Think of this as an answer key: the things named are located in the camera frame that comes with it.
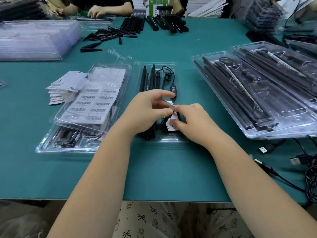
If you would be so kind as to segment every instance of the person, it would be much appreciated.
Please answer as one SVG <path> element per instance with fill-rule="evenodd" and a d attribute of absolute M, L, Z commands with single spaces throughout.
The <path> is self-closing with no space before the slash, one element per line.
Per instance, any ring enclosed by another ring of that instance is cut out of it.
<path fill-rule="evenodd" d="M 132 0 L 70 0 L 70 4 L 56 8 L 60 15 L 76 15 L 80 10 L 89 10 L 88 17 L 99 18 L 102 15 L 129 16 L 133 13 Z"/>
<path fill-rule="evenodd" d="M 151 208 L 144 202 L 122 205 L 132 139 L 173 113 L 162 97 L 174 94 L 157 89 L 132 99 L 102 141 L 48 238 L 188 237 L 179 234 L 170 203 L 156 203 Z M 210 152 L 229 197 L 251 231 L 248 236 L 223 235 L 237 226 L 239 221 L 233 219 L 232 225 L 219 226 L 213 237 L 316 237 L 317 222 L 217 126 L 202 106 L 178 105 L 175 112 L 184 115 L 186 123 L 172 120 L 172 125 Z"/>

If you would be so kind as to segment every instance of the green table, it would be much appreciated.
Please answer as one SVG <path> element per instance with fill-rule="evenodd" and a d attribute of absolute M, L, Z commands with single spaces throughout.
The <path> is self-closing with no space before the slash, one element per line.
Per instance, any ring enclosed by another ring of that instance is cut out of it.
<path fill-rule="evenodd" d="M 114 26 L 120 26 L 117 18 Z M 249 43 L 247 29 L 232 19 L 187 19 L 188 33 L 172 35 L 152 31 L 146 23 L 137 39 L 123 38 L 103 43 L 142 62 L 175 62 L 180 87 L 178 103 L 200 103 L 215 122 L 248 154 L 268 163 L 294 184 L 304 187 L 304 177 L 289 158 L 301 151 L 292 140 L 272 154 L 261 156 L 257 148 L 266 141 L 248 140 L 209 88 L 191 61 L 191 56 L 229 50 Z M 2 62 L 0 79 L 0 198 L 67 199 L 87 168 L 92 155 L 37 154 L 35 148 L 52 124 L 59 106 L 49 106 L 45 87 L 69 70 L 87 72 L 102 52 L 80 53 L 78 43 L 57 62 Z M 119 115 L 136 94 L 139 79 L 130 79 Z M 297 202 L 304 194 L 277 181 Z M 126 177 L 125 200 L 178 200 L 230 202 L 215 163 L 208 152 L 193 143 L 153 147 L 134 143 Z"/>

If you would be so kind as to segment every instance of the bow print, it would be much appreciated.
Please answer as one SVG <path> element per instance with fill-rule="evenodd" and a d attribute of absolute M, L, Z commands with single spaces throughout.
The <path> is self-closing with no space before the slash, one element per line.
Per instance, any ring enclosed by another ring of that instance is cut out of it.
<path fill-rule="evenodd" d="M 157 215 L 158 213 L 156 212 L 156 209 L 153 209 L 151 205 L 150 207 L 151 207 L 151 212 L 154 212 Z"/>
<path fill-rule="evenodd" d="M 219 232 L 220 232 L 220 231 L 222 231 L 222 229 L 227 230 L 227 228 L 226 228 L 226 224 L 224 224 L 223 226 L 220 226 L 220 227 L 219 227 Z"/>
<path fill-rule="evenodd" d="M 128 230 L 128 232 L 123 232 L 122 233 L 122 236 L 124 236 L 123 238 L 125 238 L 126 236 L 130 236 L 130 232 L 131 232 L 130 230 Z"/>
<path fill-rule="evenodd" d="M 168 210 L 167 210 L 167 212 L 168 212 L 168 216 L 169 216 L 171 219 L 173 219 L 171 213 L 170 213 Z"/>
<path fill-rule="evenodd" d="M 145 216 L 141 216 L 141 215 L 139 215 L 139 214 L 138 214 L 138 217 L 139 217 L 139 219 L 138 219 L 138 220 L 141 220 L 141 219 L 142 219 L 142 220 L 144 220 L 144 221 L 145 221 L 145 223 L 146 223 Z"/>

